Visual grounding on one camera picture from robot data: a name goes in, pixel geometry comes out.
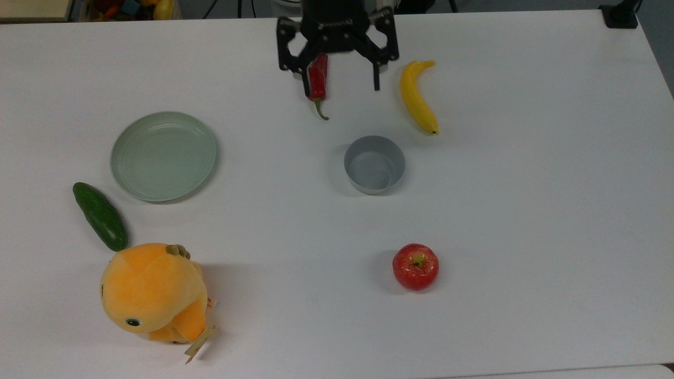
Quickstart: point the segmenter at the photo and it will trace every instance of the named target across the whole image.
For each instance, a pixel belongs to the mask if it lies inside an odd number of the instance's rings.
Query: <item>plush toy eye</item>
[[[128,318],[124,320],[124,322],[126,322],[128,325],[131,326],[139,326],[141,324],[141,322],[136,320],[135,318]]]

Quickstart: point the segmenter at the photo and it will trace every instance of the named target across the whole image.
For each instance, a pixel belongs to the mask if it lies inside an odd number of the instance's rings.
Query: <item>floor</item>
[[[202,18],[213,0],[180,0],[183,18]],[[374,4],[374,0],[365,0]],[[599,5],[618,4],[619,0],[456,0],[459,12],[543,11],[556,9],[597,9]],[[242,17],[259,18],[297,16],[299,10],[279,5],[275,0],[243,0]],[[451,12],[449,1],[435,0],[428,13]],[[674,0],[644,0],[638,14],[639,21],[650,42],[655,58],[674,94]],[[237,2],[217,0],[208,18],[236,18]]]

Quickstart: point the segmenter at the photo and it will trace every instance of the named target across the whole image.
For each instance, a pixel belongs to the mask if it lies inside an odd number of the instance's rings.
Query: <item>apple stem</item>
[[[412,259],[412,264],[414,264],[415,267],[421,267],[423,265],[424,257],[423,256],[417,256]]]

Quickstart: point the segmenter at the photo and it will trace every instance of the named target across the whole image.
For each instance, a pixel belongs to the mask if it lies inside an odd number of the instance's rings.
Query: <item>stuffed bird toy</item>
[[[151,341],[193,343],[206,329],[202,271],[181,245],[146,243],[116,253],[100,296],[117,326]]]

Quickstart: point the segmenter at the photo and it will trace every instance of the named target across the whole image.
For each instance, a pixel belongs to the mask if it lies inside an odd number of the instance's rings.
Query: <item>chili pepper stem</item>
[[[313,103],[316,104],[316,111],[318,112],[318,115],[324,119],[324,120],[329,120],[329,117],[325,117],[323,113],[321,112],[321,98],[320,97],[315,97],[313,98]]]

